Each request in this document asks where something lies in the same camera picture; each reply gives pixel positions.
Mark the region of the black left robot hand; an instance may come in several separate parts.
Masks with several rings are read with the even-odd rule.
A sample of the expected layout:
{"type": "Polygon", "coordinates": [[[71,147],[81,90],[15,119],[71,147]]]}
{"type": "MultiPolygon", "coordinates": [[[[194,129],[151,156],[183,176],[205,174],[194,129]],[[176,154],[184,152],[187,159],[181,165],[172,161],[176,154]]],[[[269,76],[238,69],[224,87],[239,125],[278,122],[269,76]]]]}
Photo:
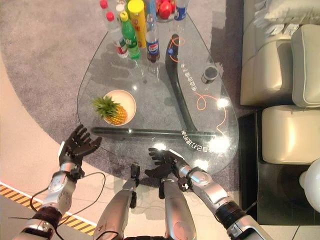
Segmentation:
{"type": "Polygon", "coordinates": [[[102,137],[91,139],[91,134],[83,124],[78,125],[61,144],[58,152],[59,165],[73,163],[82,166],[83,158],[94,153],[100,146],[102,137]]]}

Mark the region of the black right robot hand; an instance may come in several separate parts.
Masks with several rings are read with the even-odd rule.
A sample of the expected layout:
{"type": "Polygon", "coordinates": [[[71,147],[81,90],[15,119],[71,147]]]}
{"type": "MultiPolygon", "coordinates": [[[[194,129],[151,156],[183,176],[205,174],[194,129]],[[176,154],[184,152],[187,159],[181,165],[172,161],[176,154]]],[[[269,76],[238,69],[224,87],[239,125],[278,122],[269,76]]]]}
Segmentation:
{"type": "Polygon", "coordinates": [[[169,174],[179,177],[179,169],[185,165],[185,159],[173,150],[163,150],[154,147],[148,148],[151,159],[154,160],[156,168],[146,169],[144,173],[155,179],[166,178],[169,174]]]}

